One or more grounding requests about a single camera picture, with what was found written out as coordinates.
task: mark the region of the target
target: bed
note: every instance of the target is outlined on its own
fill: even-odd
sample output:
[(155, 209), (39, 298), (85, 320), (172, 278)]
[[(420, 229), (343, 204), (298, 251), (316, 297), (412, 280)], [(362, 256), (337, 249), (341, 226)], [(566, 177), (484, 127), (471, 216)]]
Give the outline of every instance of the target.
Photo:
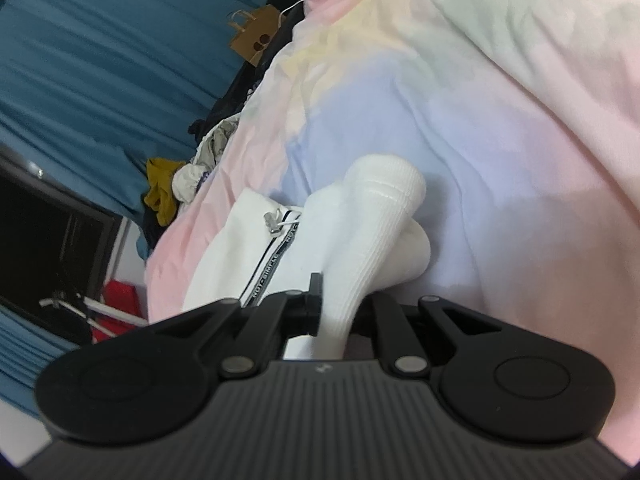
[(425, 294), (583, 348), (616, 379), (602, 441), (640, 458), (640, 0), (305, 0), (222, 163), (148, 261), (180, 312), (245, 187), (287, 205), (367, 153), (420, 169)]

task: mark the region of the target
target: ribbed gray surface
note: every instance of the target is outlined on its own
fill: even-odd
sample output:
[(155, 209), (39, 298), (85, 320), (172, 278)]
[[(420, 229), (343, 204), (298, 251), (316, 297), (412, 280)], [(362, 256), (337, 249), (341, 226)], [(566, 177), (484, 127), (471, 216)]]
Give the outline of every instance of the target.
[(274, 362), (225, 383), (169, 437), (123, 449), (55, 442), (23, 471), (34, 480), (618, 480), (626, 469), (593, 440), (526, 450), (480, 438), (428, 386), (377, 362), (318, 366)]

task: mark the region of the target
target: curtain fold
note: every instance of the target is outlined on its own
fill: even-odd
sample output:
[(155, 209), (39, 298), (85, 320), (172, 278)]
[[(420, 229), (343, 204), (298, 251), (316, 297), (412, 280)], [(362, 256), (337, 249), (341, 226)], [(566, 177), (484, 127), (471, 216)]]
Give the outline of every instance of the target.
[(188, 126), (242, 59), (228, 13), (264, 0), (0, 0), (0, 142), (142, 219), (145, 162), (193, 156)]
[(37, 418), (36, 378), (49, 362), (75, 348), (0, 305), (0, 399)]

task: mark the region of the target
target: white ribbed fabric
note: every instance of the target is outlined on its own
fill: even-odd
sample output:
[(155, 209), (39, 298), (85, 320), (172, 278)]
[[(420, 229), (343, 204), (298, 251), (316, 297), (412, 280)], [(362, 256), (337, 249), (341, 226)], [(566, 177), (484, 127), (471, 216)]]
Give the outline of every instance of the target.
[[(404, 159), (367, 155), (344, 180), (307, 199), (296, 237), (264, 293), (306, 290), (312, 272), (324, 276), (318, 337), (310, 348), (308, 340), (292, 342), (286, 358), (341, 358), (364, 296), (424, 272), (431, 248), (412, 215), (425, 191), (422, 175)], [(240, 297), (270, 240), (262, 217), (276, 208), (286, 209), (252, 190), (242, 192), (196, 268), (183, 311)]]

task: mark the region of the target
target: bed sheet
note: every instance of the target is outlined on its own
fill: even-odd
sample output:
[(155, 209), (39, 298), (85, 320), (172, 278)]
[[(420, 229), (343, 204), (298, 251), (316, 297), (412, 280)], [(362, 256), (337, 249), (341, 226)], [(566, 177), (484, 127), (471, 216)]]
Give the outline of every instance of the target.
[(148, 261), (178, 314), (245, 187), (288, 205), (366, 153), (418, 167), (439, 294), (599, 357), (640, 457), (640, 0), (306, 0), (216, 173)]

